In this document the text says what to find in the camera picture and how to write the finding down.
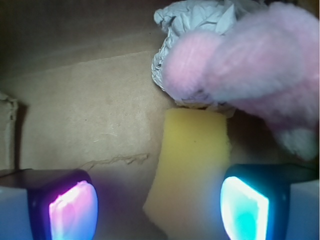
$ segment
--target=foam piece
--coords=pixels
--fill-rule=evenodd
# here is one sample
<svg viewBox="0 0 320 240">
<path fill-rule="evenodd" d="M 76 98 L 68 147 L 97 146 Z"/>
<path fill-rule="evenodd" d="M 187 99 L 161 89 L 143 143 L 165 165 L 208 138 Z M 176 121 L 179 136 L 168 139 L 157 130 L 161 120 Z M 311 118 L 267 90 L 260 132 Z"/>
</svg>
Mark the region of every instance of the foam piece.
<svg viewBox="0 0 320 240">
<path fill-rule="evenodd" d="M 170 239 L 228 239 L 220 189 L 229 156 L 224 115 L 167 110 L 159 163 L 143 206 L 146 215 Z"/>
</svg>

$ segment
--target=light housing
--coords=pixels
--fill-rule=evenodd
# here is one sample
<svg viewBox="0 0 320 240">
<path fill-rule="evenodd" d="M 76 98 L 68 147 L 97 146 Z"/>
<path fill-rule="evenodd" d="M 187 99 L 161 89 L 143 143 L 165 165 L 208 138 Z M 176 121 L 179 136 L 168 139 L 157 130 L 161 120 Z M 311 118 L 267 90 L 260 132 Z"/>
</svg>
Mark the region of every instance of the light housing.
<svg viewBox="0 0 320 240">
<path fill-rule="evenodd" d="M 319 179 L 295 164 L 235 164 L 224 176 L 220 211 L 231 240 L 284 240 L 291 185 Z"/>
<path fill-rule="evenodd" d="M 0 224 L 0 239 L 17 238 L 15 230 L 20 236 L 25 232 L 24 239 L 34 240 L 89 240 L 94 237 L 98 196 L 85 171 L 1 170 L 0 190 L 0 213 L 7 216 L 24 213 L 23 224 L 15 226 L 12 221 Z M 15 198 L 25 198 L 26 204 L 8 203 Z"/>
</svg>

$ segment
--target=pink fluffy object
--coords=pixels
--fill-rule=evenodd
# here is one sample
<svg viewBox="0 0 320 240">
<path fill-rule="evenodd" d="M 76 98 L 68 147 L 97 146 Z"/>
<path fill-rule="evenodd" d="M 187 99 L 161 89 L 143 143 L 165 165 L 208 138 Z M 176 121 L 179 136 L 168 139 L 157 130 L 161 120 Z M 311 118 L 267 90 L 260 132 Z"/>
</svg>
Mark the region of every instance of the pink fluffy object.
<svg viewBox="0 0 320 240">
<path fill-rule="evenodd" d="M 319 153 L 319 20 L 292 4 L 249 14 L 225 35 L 196 30 L 163 63 L 174 99 L 209 94 L 265 120 L 278 143 L 306 161 Z"/>
</svg>

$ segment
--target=light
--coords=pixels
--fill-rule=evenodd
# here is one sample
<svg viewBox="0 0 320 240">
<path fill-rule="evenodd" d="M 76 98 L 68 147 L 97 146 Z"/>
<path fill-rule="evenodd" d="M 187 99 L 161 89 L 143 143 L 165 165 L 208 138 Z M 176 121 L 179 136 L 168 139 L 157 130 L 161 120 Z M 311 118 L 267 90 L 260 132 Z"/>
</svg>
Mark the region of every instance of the light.
<svg viewBox="0 0 320 240">
<path fill-rule="evenodd" d="M 220 208 L 224 229 L 231 240 L 264 240 L 267 236 L 269 199 L 235 176 L 221 187 Z"/>
<path fill-rule="evenodd" d="M 87 181 L 78 182 L 49 205 L 52 240 L 90 240 L 98 218 L 98 197 Z"/>
</svg>

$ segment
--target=crumpled paper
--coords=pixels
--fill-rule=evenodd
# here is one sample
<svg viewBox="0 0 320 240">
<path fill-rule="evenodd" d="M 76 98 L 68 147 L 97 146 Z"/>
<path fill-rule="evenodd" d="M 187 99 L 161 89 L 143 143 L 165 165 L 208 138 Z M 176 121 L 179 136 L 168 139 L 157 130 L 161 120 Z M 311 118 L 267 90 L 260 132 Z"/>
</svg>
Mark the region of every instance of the crumpled paper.
<svg viewBox="0 0 320 240">
<path fill-rule="evenodd" d="M 214 31 L 224 35 L 245 14 L 267 7 L 263 0 L 185 0 L 172 3 L 158 9 L 154 13 L 154 21 L 164 33 L 167 33 L 162 47 L 155 54 L 152 64 L 152 79 L 163 91 L 162 63 L 170 49 L 181 35 L 195 29 Z M 232 117 L 235 108 L 227 103 L 210 100 L 208 95 L 195 95 L 190 99 L 174 99 L 178 106 L 193 109 L 221 112 L 228 118 Z"/>
</svg>

